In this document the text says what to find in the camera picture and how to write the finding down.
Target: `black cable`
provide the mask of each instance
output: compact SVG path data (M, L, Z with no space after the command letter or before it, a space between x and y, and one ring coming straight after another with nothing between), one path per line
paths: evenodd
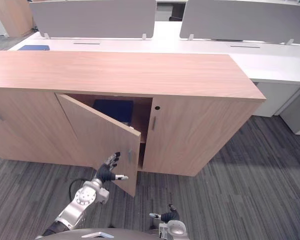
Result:
M73 180L71 183L70 183L70 186L69 186L69 201L70 202L72 202L72 194L71 194L71 187L72 187L72 185L76 182L76 181L83 181L83 182L85 182L85 181L89 181L88 179L86 179L86 178L77 178L77 179L75 179L75 180Z

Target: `wooden cabinet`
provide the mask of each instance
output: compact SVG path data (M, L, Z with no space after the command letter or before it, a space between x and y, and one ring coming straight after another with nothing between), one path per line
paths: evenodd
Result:
M130 126L93 108L133 102ZM0 156L195 176L265 100L225 55L0 52Z
M53 92L0 89L0 118L0 157L89 166ZM22 147L11 149L11 141ZM19 151L29 154L21 158Z

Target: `gray partition panel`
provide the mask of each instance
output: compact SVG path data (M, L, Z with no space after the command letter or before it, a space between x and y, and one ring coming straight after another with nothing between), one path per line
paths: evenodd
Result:
M189 0L180 37L300 44L300 5L237 0Z
M141 38L154 34L156 0L32 2L34 21L44 36L57 38Z

